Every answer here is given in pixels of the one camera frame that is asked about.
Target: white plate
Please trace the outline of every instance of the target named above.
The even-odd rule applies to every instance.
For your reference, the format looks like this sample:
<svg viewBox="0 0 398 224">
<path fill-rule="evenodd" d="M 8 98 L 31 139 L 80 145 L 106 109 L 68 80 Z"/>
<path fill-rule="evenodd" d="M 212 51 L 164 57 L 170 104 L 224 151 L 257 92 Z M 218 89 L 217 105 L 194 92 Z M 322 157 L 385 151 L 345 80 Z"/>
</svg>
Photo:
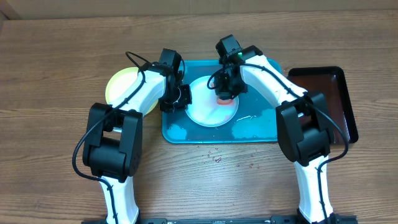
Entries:
<svg viewBox="0 0 398 224">
<path fill-rule="evenodd" d="M 210 76 L 200 77 L 190 84 L 192 104 L 188 105 L 188 117 L 196 124 L 205 127 L 217 127 L 230 121 L 239 105 L 238 96 L 228 105 L 219 105 L 214 90 L 207 88 Z"/>
</svg>

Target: yellow plate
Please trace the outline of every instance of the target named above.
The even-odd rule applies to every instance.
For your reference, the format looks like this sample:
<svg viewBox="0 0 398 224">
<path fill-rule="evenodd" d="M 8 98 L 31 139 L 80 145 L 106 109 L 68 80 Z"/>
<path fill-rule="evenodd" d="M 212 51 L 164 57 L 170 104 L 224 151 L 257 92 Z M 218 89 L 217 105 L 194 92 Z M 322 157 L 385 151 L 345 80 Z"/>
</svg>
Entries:
<svg viewBox="0 0 398 224">
<path fill-rule="evenodd" d="M 137 80 L 137 74 L 138 68 L 136 67 L 125 68 L 114 74 L 106 85 L 106 103 L 109 104 L 109 102 L 112 102 L 119 98 Z M 149 108 L 147 114 L 149 114 L 149 112 L 151 112 L 155 108 L 157 102 L 158 100 L 156 100 L 151 108 Z"/>
</svg>

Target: wood grain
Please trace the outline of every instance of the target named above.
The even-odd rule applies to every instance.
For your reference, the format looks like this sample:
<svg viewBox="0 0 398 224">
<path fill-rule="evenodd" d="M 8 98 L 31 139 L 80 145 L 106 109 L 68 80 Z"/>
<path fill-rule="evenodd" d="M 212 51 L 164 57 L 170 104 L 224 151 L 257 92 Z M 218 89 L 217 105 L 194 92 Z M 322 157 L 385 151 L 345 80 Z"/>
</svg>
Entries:
<svg viewBox="0 0 398 224">
<path fill-rule="evenodd" d="M 6 21 L 0 35 L 0 223 L 105 217 L 99 183 L 77 176 L 71 157 L 90 106 L 104 103 L 112 74 L 132 66 L 124 51 L 151 61 L 164 47 L 185 60 L 217 58 L 215 44 L 228 34 L 242 46 L 258 46 L 285 74 L 326 65 L 345 71 L 359 141 L 329 165 L 333 208 L 360 223 L 396 223 L 397 24 L 398 11 Z M 144 120 L 134 177 L 143 217 L 295 213 L 294 167 L 277 144 L 173 145 L 160 129 L 156 109 Z M 334 147 L 331 155 L 341 150 Z"/>
</svg>

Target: blue tray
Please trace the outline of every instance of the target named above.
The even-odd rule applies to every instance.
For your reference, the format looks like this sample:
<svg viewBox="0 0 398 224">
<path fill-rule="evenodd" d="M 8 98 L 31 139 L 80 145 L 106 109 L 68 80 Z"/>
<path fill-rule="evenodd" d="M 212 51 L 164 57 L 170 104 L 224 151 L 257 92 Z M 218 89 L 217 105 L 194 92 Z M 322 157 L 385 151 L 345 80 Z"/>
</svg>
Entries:
<svg viewBox="0 0 398 224">
<path fill-rule="evenodd" d="M 276 61 L 268 61 L 277 71 L 282 72 Z M 221 67 L 218 60 L 187 60 L 183 84 L 191 84 L 197 78 L 211 75 Z M 235 116 L 215 128 L 196 124 L 185 111 L 163 113 L 163 137 L 175 144 L 277 141 L 275 109 L 268 101 L 251 86 L 248 86 L 248 93 L 238 97 L 239 106 Z"/>
</svg>

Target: tabletop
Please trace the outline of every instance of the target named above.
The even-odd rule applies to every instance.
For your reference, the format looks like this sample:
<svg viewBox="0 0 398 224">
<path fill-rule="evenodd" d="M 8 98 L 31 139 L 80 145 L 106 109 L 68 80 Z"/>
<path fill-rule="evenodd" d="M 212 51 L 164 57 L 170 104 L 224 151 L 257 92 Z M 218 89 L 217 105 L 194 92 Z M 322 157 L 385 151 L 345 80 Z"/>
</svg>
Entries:
<svg viewBox="0 0 398 224">
<path fill-rule="evenodd" d="M 88 110 L 130 50 L 157 61 L 217 59 L 233 34 L 291 68 L 345 71 L 359 131 L 328 165 L 331 204 L 360 223 L 398 221 L 398 11 L 278 12 L 6 21 L 0 35 L 0 223 L 79 223 L 106 216 L 99 183 L 72 169 Z M 156 108 L 144 119 L 134 176 L 142 217 L 295 214 L 294 166 L 278 144 L 170 144 Z M 343 150 L 334 147 L 331 156 Z M 220 157 L 215 162 L 212 157 Z M 90 170 L 78 157 L 79 168 Z"/>
</svg>

